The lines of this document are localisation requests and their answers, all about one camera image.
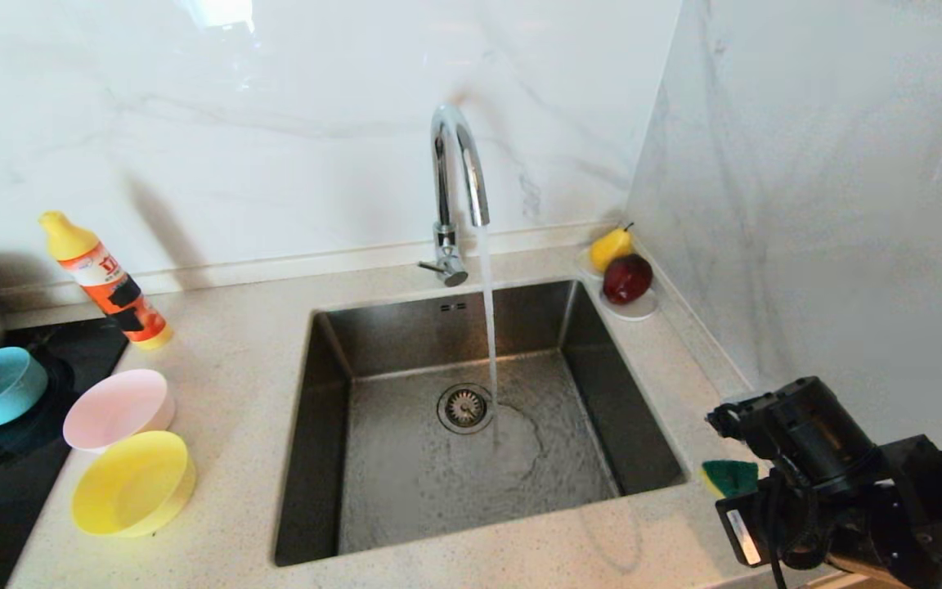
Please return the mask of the yellow plastic bowl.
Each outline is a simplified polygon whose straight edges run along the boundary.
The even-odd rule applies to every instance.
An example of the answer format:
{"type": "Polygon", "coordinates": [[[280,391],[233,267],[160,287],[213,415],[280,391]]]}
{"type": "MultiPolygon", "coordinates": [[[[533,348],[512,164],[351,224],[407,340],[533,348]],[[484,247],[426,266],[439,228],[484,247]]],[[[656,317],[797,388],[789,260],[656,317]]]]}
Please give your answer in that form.
{"type": "Polygon", "coordinates": [[[150,536],[180,514],[196,484],[186,440],[168,431],[139,433],[91,463],[72,496],[72,521],[94,537],[150,536]]]}

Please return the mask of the black induction cooktop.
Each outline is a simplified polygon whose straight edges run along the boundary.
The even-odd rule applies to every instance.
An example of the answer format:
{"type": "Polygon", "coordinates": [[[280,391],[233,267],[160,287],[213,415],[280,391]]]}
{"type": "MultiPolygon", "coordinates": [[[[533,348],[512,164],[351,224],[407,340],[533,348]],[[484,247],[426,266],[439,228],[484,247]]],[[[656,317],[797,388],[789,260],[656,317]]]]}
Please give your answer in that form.
{"type": "Polygon", "coordinates": [[[109,318],[8,332],[7,344],[30,351],[48,375],[42,397],[0,426],[0,589],[5,589],[71,448],[68,410],[112,374],[128,339],[109,318]]]}

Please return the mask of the stainless steel sink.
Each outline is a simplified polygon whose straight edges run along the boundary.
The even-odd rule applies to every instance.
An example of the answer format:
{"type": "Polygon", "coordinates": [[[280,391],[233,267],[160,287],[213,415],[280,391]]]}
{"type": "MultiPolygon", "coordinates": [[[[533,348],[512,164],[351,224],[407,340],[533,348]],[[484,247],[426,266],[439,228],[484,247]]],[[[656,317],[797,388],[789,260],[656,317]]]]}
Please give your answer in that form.
{"type": "Polygon", "coordinates": [[[500,450],[435,406],[490,391],[481,292],[316,310],[276,527],[278,567],[658,491],[683,466],[583,283],[495,290],[500,450]]]}

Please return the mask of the yellow pear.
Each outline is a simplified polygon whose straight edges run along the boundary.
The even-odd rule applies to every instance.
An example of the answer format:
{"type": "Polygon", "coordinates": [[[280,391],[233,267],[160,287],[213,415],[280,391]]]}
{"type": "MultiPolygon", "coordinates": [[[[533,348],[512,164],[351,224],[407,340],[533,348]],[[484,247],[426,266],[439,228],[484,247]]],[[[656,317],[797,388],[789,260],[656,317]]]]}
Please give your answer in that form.
{"type": "Polygon", "coordinates": [[[596,272],[605,273],[612,261],[632,253],[633,240],[630,232],[632,225],[633,223],[627,223],[614,228],[591,243],[588,249],[588,260],[596,272]]]}

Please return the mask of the small white dish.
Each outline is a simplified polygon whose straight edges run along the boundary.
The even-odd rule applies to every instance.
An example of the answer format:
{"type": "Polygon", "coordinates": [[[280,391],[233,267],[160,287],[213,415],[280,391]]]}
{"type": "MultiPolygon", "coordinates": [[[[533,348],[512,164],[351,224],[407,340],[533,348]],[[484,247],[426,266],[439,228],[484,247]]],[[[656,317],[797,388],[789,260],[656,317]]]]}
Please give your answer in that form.
{"type": "Polygon", "coordinates": [[[606,301],[602,294],[602,286],[604,280],[604,273],[596,272],[590,264],[590,255],[588,254],[588,249],[580,250],[575,257],[575,266],[578,269],[578,272],[588,280],[590,286],[594,287],[594,291],[597,292],[599,296],[599,302],[613,314],[613,316],[619,317],[624,321],[642,321],[644,318],[650,317],[651,314],[654,314],[658,310],[659,302],[657,297],[657,292],[655,292],[654,287],[654,278],[649,290],[647,290],[644,297],[637,299],[631,304],[627,305],[613,305],[606,301]]]}

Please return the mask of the metal sink drain strainer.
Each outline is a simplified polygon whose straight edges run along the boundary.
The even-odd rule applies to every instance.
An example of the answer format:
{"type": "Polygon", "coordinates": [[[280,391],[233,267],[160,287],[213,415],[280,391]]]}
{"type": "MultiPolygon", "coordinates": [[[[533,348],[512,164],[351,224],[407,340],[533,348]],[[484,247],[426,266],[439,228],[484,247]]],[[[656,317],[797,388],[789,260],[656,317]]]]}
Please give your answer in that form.
{"type": "Polygon", "coordinates": [[[492,394],[482,385],[452,385],[440,395],[435,406],[438,421],[453,434],[470,435],[481,432],[495,418],[492,394]]]}

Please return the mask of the chrome gooseneck faucet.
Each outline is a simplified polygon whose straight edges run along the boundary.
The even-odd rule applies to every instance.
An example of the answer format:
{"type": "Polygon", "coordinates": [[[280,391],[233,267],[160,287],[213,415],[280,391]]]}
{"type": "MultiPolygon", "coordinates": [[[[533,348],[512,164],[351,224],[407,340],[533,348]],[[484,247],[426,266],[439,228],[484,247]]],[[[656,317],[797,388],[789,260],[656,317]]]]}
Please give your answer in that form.
{"type": "Polygon", "coordinates": [[[485,174],[469,123],[456,105],[441,104],[434,109],[430,138],[437,210],[437,220],[433,224],[435,260],[419,262],[418,266],[433,272],[445,287],[456,287],[466,282],[468,273],[461,261],[457,225],[450,206],[449,145],[455,144],[455,157],[463,173],[471,223],[477,228],[487,227],[491,221],[485,174]]]}

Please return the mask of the green and yellow sponge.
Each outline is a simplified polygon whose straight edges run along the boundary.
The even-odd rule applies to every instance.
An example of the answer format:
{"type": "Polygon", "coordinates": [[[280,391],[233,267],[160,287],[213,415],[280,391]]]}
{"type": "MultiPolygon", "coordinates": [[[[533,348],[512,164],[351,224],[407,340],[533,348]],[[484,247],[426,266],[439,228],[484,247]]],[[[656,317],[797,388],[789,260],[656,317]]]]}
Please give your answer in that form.
{"type": "Polygon", "coordinates": [[[759,465],[744,460],[706,460],[702,477],[716,498],[737,498],[758,491],[759,465]]]}

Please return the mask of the orange dish soap bottle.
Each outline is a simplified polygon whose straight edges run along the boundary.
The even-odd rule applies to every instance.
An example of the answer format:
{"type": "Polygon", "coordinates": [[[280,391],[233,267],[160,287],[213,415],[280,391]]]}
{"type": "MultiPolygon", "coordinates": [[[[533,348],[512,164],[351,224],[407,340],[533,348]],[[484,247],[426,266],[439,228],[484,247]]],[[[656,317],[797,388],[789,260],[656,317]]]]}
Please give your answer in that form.
{"type": "Polygon", "coordinates": [[[42,213],[38,224],[45,232],[50,257],[131,343],[153,350],[171,340],[168,321],[100,237],[72,223],[61,211],[42,213]]]}

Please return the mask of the pink plastic bowl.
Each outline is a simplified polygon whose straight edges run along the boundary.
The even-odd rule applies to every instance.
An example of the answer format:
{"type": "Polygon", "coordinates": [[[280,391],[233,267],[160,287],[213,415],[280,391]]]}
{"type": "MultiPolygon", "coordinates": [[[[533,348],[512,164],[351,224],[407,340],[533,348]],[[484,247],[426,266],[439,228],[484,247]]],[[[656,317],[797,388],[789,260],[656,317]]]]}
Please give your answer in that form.
{"type": "Polygon", "coordinates": [[[63,439],[74,450],[102,454],[146,431],[167,431],[177,404],[164,374],[123,371],[94,384],[68,411],[63,439]]]}

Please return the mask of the red apple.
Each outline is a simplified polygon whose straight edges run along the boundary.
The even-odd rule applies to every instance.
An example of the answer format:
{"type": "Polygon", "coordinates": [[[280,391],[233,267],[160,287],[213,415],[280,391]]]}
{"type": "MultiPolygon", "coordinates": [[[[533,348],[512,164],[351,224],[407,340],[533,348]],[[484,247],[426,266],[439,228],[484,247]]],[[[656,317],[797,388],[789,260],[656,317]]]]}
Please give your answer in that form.
{"type": "Polygon", "coordinates": [[[604,273],[603,297],[613,305],[631,304],[644,297],[653,278],[651,263],[639,254],[617,257],[604,273]]]}

